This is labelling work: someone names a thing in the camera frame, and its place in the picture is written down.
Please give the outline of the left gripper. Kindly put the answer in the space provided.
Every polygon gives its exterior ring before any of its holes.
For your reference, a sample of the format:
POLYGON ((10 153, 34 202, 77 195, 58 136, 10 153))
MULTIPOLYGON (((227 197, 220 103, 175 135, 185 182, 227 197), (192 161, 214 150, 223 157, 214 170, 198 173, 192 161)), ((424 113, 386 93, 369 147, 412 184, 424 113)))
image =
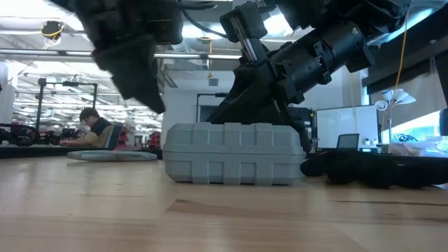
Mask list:
POLYGON ((154 58, 155 44, 182 42, 183 21, 175 0, 50 0, 76 15, 94 45, 92 58, 111 74, 122 98, 165 112, 154 58))

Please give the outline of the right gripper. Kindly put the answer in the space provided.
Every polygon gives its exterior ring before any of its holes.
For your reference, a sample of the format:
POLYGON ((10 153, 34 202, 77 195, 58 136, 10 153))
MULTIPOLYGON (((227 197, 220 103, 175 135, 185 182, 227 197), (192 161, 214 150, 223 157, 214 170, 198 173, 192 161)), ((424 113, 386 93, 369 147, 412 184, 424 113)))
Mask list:
POLYGON ((243 55, 231 90, 206 121, 291 126, 303 151, 310 152, 306 127, 290 114, 288 105, 303 102, 305 92, 327 74, 321 42, 301 40, 269 51, 260 41, 267 30, 252 1, 221 16, 220 23, 229 41, 241 43, 243 55))

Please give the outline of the grey plastic tool case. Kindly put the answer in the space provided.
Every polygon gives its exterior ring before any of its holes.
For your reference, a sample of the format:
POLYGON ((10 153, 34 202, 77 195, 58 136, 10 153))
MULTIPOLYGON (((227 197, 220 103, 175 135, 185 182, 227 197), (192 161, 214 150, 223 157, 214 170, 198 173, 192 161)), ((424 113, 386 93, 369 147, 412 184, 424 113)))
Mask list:
POLYGON ((176 124, 162 151, 169 178, 196 184, 291 185, 306 156, 292 127, 268 123, 176 124))

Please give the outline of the long ceiling light bar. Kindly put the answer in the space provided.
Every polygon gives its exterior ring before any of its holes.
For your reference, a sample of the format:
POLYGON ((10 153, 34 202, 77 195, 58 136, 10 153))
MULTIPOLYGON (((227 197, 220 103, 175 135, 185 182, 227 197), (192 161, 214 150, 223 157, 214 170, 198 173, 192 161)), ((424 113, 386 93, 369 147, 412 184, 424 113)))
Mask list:
MULTIPOLYGON (((31 50, 0 48, 2 55, 34 55, 38 57, 91 57, 88 51, 69 50, 31 50)), ((188 54, 188 53, 155 53, 156 59, 180 59, 180 60, 238 60, 240 55, 219 55, 219 54, 188 54)))

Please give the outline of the person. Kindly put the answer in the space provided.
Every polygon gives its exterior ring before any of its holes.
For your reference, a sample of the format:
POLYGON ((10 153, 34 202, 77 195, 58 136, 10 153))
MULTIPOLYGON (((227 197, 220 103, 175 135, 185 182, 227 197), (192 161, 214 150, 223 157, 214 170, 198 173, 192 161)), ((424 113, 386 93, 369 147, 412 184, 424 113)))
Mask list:
POLYGON ((95 108, 90 107, 84 108, 81 111, 79 119, 90 128, 90 131, 81 138, 61 140, 59 144, 61 146, 105 147, 113 125, 101 117, 95 108))

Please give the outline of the white board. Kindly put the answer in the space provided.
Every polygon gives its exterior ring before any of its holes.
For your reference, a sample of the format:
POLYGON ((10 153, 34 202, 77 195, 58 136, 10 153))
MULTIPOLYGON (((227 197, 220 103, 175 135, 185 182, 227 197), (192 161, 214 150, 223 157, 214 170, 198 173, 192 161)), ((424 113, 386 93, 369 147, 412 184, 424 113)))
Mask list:
POLYGON ((379 141, 376 108, 369 105, 316 110, 319 148, 336 148, 341 134, 359 134, 359 148, 376 148, 379 141))

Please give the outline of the black ceiling-mounted device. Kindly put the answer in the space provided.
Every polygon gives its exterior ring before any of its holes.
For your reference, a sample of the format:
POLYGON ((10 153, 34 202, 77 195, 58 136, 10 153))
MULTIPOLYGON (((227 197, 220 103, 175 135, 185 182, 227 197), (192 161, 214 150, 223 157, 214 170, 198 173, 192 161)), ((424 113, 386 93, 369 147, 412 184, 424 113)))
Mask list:
POLYGON ((61 43, 64 23, 60 21, 49 20, 41 27, 41 35, 44 37, 43 50, 57 46, 61 43))

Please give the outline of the grey office chair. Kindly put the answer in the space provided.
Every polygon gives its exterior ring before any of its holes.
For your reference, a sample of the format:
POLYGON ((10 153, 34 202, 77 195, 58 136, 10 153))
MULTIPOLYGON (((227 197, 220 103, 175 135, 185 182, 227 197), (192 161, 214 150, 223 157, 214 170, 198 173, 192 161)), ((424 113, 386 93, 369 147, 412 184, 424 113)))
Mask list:
POLYGON ((358 150, 360 134, 341 134, 338 136, 337 149, 338 150, 358 150))

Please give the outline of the white multi-head floor lamp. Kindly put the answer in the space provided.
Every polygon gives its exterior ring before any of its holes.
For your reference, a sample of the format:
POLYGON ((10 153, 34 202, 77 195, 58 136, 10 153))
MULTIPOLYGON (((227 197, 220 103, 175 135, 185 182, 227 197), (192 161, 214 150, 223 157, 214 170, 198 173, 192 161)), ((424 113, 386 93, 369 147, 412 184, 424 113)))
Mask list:
POLYGON ((392 118, 393 118, 393 108, 397 105, 411 104, 416 101, 416 99, 411 96, 408 92, 403 89, 394 90, 382 90, 382 99, 374 103, 375 108, 378 111, 383 111, 384 115, 387 117, 388 123, 388 142, 392 143, 392 118))

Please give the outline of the black gantry frame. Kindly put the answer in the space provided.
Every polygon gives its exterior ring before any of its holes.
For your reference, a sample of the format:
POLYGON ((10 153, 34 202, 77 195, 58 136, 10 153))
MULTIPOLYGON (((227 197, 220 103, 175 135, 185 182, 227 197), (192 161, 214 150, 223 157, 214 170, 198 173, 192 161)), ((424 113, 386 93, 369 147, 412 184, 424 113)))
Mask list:
POLYGON ((200 121, 200 117, 199 117, 199 99, 201 96, 212 96, 212 97, 218 97, 218 98, 225 98, 228 95, 228 93, 226 92, 217 92, 217 93, 211 93, 211 94, 206 94, 206 93, 198 93, 196 96, 196 109, 195 109, 195 122, 199 122, 200 121))
POLYGON ((97 102, 97 93, 98 93, 98 84, 97 83, 80 83, 76 81, 62 81, 62 82, 48 82, 45 78, 38 79, 37 82, 38 86, 40 87, 39 93, 38 93, 38 109, 36 113, 36 124, 35 124, 35 133, 39 133, 39 128, 41 124, 41 112, 42 112, 42 105, 43 105, 43 90, 46 85, 62 85, 64 87, 78 87, 79 85, 91 85, 94 88, 93 92, 93 101, 92 106, 95 108, 96 102, 97 102))

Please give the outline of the black metal table frame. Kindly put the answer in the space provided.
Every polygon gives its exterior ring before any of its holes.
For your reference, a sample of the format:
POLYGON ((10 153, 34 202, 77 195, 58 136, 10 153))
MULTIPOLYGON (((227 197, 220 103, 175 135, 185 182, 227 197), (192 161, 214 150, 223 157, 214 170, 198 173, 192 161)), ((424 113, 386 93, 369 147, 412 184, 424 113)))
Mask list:
MULTIPOLYGON (((104 151, 104 148, 87 148, 87 147, 66 147, 66 146, 0 146, 0 159, 6 158, 39 158, 39 157, 56 157, 66 156, 72 151, 104 151)), ((384 160, 393 160, 397 163, 408 163, 413 161, 425 162, 442 162, 448 163, 448 157, 419 157, 419 156, 403 156, 374 153, 377 157, 384 160)))

